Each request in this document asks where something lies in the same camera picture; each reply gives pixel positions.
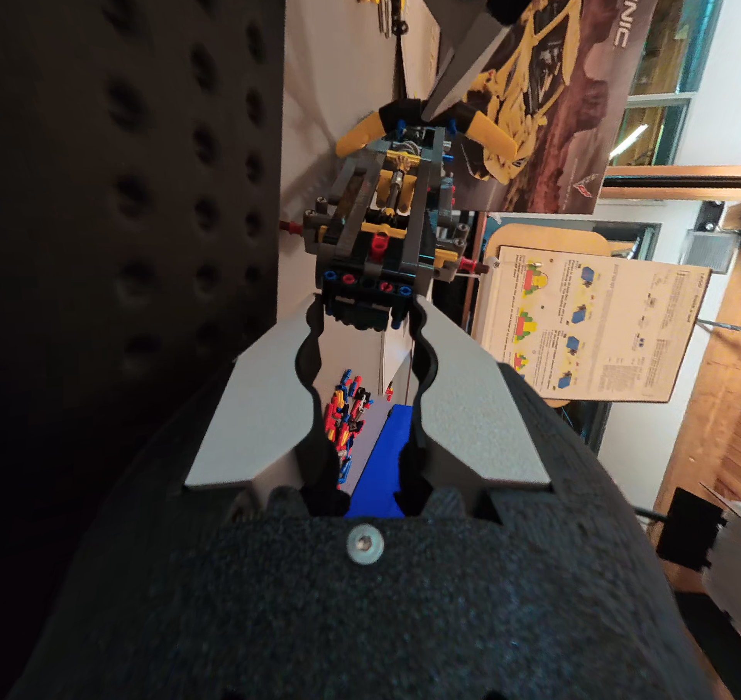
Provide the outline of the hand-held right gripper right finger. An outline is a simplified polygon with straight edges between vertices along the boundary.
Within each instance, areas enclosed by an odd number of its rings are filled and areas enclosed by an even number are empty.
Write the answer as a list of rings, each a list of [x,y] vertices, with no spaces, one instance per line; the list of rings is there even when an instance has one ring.
[[[496,360],[423,296],[414,338],[413,440],[433,488],[548,489],[551,478]]]

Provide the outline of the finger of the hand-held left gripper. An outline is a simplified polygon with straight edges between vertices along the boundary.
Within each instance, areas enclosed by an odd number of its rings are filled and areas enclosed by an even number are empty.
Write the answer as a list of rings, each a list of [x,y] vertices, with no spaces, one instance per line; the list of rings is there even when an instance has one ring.
[[[423,0],[440,27],[448,51],[421,117],[431,122],[454,105],[477,75],[482,57],[506,30],[487,9],[488,0]]]

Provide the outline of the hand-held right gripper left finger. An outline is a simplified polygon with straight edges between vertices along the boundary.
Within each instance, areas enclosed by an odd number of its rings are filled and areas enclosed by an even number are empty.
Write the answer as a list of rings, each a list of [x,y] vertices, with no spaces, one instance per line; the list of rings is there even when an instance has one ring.
[[[271,492],[318,482],[326,463],[319,294],[306,297],[235,361],[184,485]]]

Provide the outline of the small yellow lego piece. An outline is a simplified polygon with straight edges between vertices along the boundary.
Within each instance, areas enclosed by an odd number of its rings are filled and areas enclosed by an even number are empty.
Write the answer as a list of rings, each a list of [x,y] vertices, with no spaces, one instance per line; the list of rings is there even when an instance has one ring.
[[[505,160],[515,158],[516,142],[494,121],[467,103],[462,104],[461,112],[462,131],[467,139],[479,144],[490,155]]]

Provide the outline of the lego car chassis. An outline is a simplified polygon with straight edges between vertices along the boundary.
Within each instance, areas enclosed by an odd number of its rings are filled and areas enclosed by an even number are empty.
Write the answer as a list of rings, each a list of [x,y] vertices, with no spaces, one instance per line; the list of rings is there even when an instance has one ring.
[[[279,223],[316,257],[325,314],[361,331],[399,329],[415,296],[471,259],[469,225],[452,214],[450,131],[398,127],[344,158],[300,222]]]

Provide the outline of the pile of red blue lego pins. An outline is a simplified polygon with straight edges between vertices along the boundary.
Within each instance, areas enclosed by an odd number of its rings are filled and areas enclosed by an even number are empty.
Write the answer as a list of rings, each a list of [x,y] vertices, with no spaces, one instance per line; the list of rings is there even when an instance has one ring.
[[[325,436],[338,458],[337,489],[346,483],[352,465],[352,451],[365,426],[365,413],[374,399],[360,375],[347,369],[334,388],[324,412]]]

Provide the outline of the lego set box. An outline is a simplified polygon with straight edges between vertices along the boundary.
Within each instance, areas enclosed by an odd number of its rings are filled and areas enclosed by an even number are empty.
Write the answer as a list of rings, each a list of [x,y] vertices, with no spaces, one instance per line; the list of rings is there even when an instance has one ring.
[[[594,212],[658,0],[532,0],[464,101],[514,139],[505,158],[461,138],[456,207]]]

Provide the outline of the blue plastic bin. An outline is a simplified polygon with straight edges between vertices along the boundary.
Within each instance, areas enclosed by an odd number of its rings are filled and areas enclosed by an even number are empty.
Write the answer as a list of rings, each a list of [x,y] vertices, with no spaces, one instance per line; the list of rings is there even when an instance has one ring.
[[[383,418],[374,445],[350,495],[346,519],[403,519],[399,457],[411,432],[412,406],[394,404]]]

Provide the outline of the black box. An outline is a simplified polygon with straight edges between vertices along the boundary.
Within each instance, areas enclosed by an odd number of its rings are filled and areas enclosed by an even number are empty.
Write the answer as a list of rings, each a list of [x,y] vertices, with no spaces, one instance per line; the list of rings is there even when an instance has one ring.
[[[727,524],[727,500],[705,484],[702,488],[709,499],[675,489],[656,543],[660,560],[697,574],[710,567],[709,553]]]

